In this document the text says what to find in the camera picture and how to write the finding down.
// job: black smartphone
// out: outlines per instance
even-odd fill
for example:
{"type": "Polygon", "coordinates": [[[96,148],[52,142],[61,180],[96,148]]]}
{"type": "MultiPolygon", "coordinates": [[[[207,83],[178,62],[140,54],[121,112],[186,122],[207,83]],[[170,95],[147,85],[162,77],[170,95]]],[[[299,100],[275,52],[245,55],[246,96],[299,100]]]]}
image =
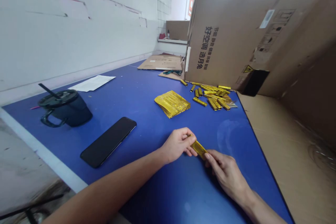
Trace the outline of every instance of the black smartphone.
{"type": "Polygon", "coordinates": [[[97,168],[112,154],[137,123],[127,117],[122,117],[111,128],[105,131],[97,140],[87,147],[80,158],[91,167],[97,168]]]}
{"type": "Polygon", "coordinates": [[[265,70],[253,70],[251,77],[248,80],[248,83],[243,91],[243,95],[256,96],[259,92],[259,89],[266,80],[269,71],[265,70]]]}

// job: cardboard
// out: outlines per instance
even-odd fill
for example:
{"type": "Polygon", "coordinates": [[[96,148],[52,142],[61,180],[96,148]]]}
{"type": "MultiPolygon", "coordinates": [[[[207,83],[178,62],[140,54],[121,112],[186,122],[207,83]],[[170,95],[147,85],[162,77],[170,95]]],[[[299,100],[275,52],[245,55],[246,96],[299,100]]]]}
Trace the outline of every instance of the cardboard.
{"type": "Polygon", "coordinates": [[[296,224],[334,223],[336,173],[314,161],[317,139],[278,100],[238,96],[296,224]]]}
{"type": "Polygon", "coordinates": [[[184,79],[184,71],[182,71],[182,74],[181,75],[178,75],[176,73],[169,73],[169,74],[164,74],[164,72],[168,72],[169,70],[167,71],[163,71],[162,73],[160,73],[158,76],[161,76],[161,77],[166,77],[166,78],[169,78],[169,79],[174,79],[174,80],[182,80],[184,79]]]}
{"type": "Polygon", "coordinates": [[[183,70],[181,56],[175,55],[152,55],[147,58],[138,69],[147,70],[183,70]]]}
{"type": "Polygon", "coordinates": [[[189,20],[186,21],[167,21],[167,32],[169,38],[173,40],[188,40],[189,20]]]}
{"type": "Polygon", "coordinates": [[[335,17],[336,0],[195,0],[189,24],[185,81],[270,71],[265,96],[238,95],[296,223],[336,220],[335,17]]]}
{"type": "MultiPolygon", "coordinates": [[[[276,82],[279,77],[272,76],[272,71],[277,68],[274,62],[285,57],[285,54],[279,53],[280,49],[295,43],[291,35],[305,23],[303,21],[319,1],[195,0],[189,28],[188,46],[191,50],[185,67],[188,68],[185,80],[228,85],[239,90],[249,75],[244,70],[250,65],[254,69],[270,71],[266,81],[276,82]]],[[[335,29],[329,30],[329,37],[336,35],[335,29]]],[[[295,51],[295,56],[306,57],[307,53],[295,51]]]]}
{"type": "Polygon", "coordinates": [[[292,80],[281,102],[336,152],[336,43],[292,80]]]}

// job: blue tabletop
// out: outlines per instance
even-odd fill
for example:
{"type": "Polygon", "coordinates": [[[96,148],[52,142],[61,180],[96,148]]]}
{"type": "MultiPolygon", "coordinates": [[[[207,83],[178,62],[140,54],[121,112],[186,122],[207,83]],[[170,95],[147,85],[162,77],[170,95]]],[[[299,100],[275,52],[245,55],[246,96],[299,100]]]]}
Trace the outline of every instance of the blue tabletop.
{"type": "MultiPolygon", "coordinates": [[[[79,92],[93,114],[80,127],[49,128],[42,124],[40,117],[45,110],[30,108],[46,93],[3,108],[87,184],[156,150],[172,130],[188,127],[206,149],[233,156],[250,187],[287,223],[293,223],[237,94],[231,92],[230,97],[238,108],[213,111],[192,101],[190,84],[185,87],[179,81],[157,76],[157,71],[138,70],[140,63],[106,72],[102,75],[116,78],[95,91],[79,92]],[[170,90],[191,103],[190,109],[171,119],[154,102],[155,97],[170,90]],[[91,168],[80,153],[121,117],[136,121],[137,127],[101,167],[91,168]]],[[[184,154],[158,171],[120,212],[134,224],[250,222],[222,192],[203,161],[184,154]]]]}

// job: mug lid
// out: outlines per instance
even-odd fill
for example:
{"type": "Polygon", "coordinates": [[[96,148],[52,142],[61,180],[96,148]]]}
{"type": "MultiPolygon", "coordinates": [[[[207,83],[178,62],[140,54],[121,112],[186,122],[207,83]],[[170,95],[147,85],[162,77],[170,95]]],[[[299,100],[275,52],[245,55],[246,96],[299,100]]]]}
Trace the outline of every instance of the mug lid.
{"type": "Polygon", "coordinates": [[[59,92],[56,92],[55,94],[58,95],[60,99],[57,99],[56,97],[50,94],[48,96],[45,96],[41,100],[39,100],[38,105],[41,107],[48,108],[48,109],[56,108],[56,107],[60,107],[67,103],[72,102],[78,96],[78,92],[73,89],[59,91],[59,92]]]}

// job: black mug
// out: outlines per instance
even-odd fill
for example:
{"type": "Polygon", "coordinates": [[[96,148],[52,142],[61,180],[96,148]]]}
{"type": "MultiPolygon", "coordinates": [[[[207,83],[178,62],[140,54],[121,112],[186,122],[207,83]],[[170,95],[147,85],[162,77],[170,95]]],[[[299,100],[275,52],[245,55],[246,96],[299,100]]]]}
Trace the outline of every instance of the black mug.
{"type": "Polygon", "coordinates": [[[76,127],[92,118],[92,113],[76,90],[60,91],[56,95],[59,99],[53,95],[48,95],[38,102],[39,106],[47,110],[46,114],[41,117],[43,124],[52,128],[60,127],[63,124],[76,127]],[[50,122],[48,120],[50,115],[60,119],[61,122],[59,124],[50,122]]]}

